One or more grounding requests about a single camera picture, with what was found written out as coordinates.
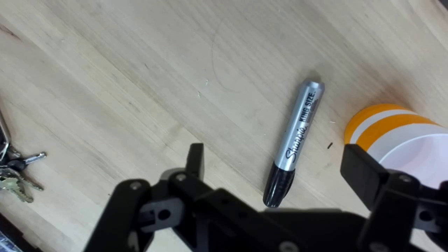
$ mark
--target silver marker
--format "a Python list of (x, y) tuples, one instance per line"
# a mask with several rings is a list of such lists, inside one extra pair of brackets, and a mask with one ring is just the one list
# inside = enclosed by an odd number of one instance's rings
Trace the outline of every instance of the silver marker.
[(268, 207), (279, 207), (293, 184), (297, 158), (304, 147), (324, 89), (323, 82), (313, 79), (306, 81), (300, 88), (293, 117), (286, 128), (265, 189), (264, 201)]

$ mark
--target bolt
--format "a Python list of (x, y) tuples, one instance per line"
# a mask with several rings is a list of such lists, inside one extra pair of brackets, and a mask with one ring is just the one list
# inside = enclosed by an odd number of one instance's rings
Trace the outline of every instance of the bolt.
[(180, 175), (177, 176), (177, 179), (183, 182), (183, 180), (187, 179), (187, 176), (185, 176), (185, 173), (180, 173)]
[(386, 243), (381, 242), (372, 242), (370, 243), (372, 252), (390, 252), (390, 247)]
[(142, 187), (141, 182), (131, 183), (131, 189), (134, 189), (134, 190), (139, 190), (141, 187)]
[(279, 246), (281, 252), (300, 252), (299, 246), (295, 242), (285, 240)]

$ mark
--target plastic cup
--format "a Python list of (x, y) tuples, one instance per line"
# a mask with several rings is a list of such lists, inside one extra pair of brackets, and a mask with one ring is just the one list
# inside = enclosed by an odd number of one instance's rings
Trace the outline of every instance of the plastic cup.
[(388, 169), (439, 187), (448, 180), (448, 128), (397, 103), (365, 107), (349, 121), (346, 144), (359, 144)]

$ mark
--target wood grain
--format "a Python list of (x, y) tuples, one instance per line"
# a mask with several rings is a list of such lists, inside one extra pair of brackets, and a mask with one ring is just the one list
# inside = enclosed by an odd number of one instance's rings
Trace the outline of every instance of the wood grain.
[[(0, 210), (44, 250), (82, 250), (120, 180), (156, 183), (197, 141), (206, 180), (262, 210), (309, 75), (328, 91), (285, 207), (367, 214), (339, 175), (342, 131), (363, 106), (400, 102), (448, 124), (436, 0), (2, 0), (0, 56), (16, 145), (50, 152), (30, 168), (47, 190), (33, 204), (2, 193)], [(153, 250), (187, 249), (159, 236)]]

